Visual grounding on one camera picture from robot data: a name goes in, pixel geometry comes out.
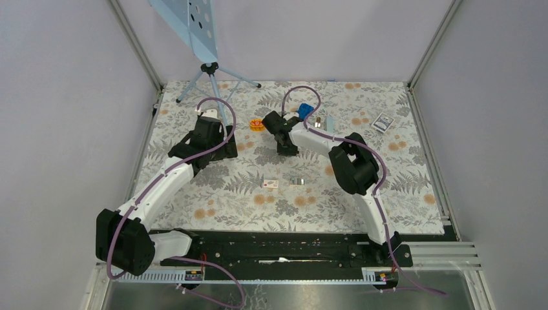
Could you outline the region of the cardboard staple box sleeve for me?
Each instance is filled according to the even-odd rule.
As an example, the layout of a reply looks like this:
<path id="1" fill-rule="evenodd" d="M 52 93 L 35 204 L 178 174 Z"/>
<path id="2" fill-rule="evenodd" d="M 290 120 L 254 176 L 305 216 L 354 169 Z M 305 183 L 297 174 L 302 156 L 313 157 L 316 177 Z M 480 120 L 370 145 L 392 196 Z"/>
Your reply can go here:
<path id="1" fill-rule="evenodd" d="M 279 181 L 278 180 L 264 179 L 263 182 L 262 182 L 262 187 L 264 189 L 278 189 Z"/>

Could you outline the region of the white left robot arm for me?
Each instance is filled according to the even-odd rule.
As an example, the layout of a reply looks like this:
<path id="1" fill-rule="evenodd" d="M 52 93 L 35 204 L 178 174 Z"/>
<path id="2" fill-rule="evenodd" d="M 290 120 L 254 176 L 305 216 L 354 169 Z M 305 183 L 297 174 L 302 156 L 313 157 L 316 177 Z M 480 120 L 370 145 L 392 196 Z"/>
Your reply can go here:
<path id="1" fill-rule="evenodd" d="M 199 246 L 181 229 L 154 233 L 160 209 L 212 161 L 235 158 L 233 126 L 199 116 L 195 127 L 168 153 L 156 175 L 115 211 L 104 209 L 96 218 L 96 258 L 134 276 L 151 264 L 177 257 L 184 265 L 200 259 Z"/>

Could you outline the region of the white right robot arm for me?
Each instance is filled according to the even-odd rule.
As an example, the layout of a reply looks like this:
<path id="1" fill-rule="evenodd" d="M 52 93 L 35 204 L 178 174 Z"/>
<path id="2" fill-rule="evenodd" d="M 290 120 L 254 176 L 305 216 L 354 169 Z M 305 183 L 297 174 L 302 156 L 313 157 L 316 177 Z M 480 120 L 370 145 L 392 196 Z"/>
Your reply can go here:
<path id="1" fill-rule="evenodd" d="M 354 197 L 367 228 L 374 263 L 386 266 L 396 258 L 395 247 L 388 242 L 392 232 L 380 199 L 378 176 L 384 163 L 358 133 L 346 137 L 331 136 L 323 130 L 309 128 L 303 119 L 283 118 L 275 111 L 262 120 L 266 130 L 277 142 L 277 154 L 296 156 L 301 149 L 310 150 L 330 160 L 339 187 Z"/>

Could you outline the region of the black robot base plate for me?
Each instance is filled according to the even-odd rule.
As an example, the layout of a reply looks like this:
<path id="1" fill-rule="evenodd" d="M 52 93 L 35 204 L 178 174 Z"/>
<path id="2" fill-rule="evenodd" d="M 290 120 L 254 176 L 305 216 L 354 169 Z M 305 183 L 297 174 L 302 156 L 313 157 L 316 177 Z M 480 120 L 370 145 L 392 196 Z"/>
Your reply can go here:
<path id="1" fill-rule="evenodd" d="M 394 237 L 394 253 L 363 233 L 191 231 L 188 258 L 227 269 L 237 280 L 360 280 L 364 268 L 413 265 Z"/>

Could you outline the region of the silver stapler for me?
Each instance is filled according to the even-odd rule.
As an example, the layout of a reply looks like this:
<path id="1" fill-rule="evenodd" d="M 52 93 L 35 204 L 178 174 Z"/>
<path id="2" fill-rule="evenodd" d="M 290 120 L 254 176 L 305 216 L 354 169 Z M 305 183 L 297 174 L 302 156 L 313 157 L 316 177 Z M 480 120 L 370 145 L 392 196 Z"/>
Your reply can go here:
<path id="1" fill-rule="evenodd" d="M 331 115 L 325 117 L 317 116 L 315 118 L 314 127 L 322 129 L 329 133 L 334 133 L 334 120 Z"/>

